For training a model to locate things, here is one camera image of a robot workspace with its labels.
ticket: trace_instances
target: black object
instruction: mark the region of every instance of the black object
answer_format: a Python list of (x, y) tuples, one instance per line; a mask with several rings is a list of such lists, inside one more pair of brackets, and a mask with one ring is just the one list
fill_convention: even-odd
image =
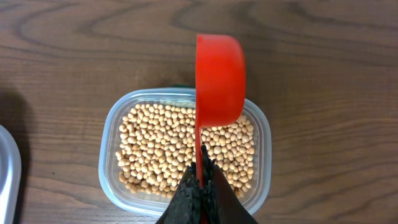
[(201, 151), (204, 188), (199, 188), (196, 164), (192, 162), (156, 224), (200, 224), (201, 218), (209, 224), (257, 223), (241, 205), (221, 169), (209, 159), (206, 146), (201, 146)]

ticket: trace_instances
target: plastic container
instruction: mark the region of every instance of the plastic container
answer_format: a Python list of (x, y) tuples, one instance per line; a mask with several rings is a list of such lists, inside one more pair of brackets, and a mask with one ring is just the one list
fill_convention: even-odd
[(21, 156), (14, 138), (0, 125), (0, 223), (12, 223), (21, 177)]
[[(119, 181), (120, 168), (115, 156), (120, 145), (121, 132), (118, 127), (122, 123), (122, 117), (127, 115), (137, 103), (194, 108), (195, 89), (158, 88), (134, 91), (113, 105), (105, 121), (98, 164), (99, 181), (104, 193), (115, 205), (124, 210), (159, 217), (167, 208), (170, 199), (144, 192), (132, 194)], [(254, 126), (256, 153), (253, 160), (254, 175), (250, 181), (252, 189), (245, 193), (240, 202), (250, 214), (253, 214), (265, 201), (271, 183), (271, 131), (264, 113), (249, 100), (244, 102), (243, 115), (246, 115)]]

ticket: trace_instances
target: plastic lid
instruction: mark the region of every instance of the plastic lid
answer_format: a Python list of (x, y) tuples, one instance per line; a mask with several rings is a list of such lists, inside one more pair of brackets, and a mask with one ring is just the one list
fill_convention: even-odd
[(0, 125), (0, 223), (12, 223), (17, 202), (21, 156), (11, 134)]

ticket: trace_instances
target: wood grain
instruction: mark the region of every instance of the wood grain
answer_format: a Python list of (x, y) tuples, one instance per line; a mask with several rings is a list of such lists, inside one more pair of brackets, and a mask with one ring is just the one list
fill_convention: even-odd
[(259, 223), (398, 222), (398, 2), (0, 1), (0, 124), (22, 157), (16, 223), (154, 223), (98, 181), (130, 91), (195, 84), (197, 33), (243, 45), (272, 131)]

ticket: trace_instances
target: red measuring cup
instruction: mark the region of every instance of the red measuring cup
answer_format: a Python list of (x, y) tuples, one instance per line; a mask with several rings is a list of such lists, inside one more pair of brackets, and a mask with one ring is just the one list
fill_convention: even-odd
[(244, 55), (228, 35), (198, 34), (196, 56), (195, 150), (203, 187), (201, 128), (227, 126), (242, 113), (246, 91)]

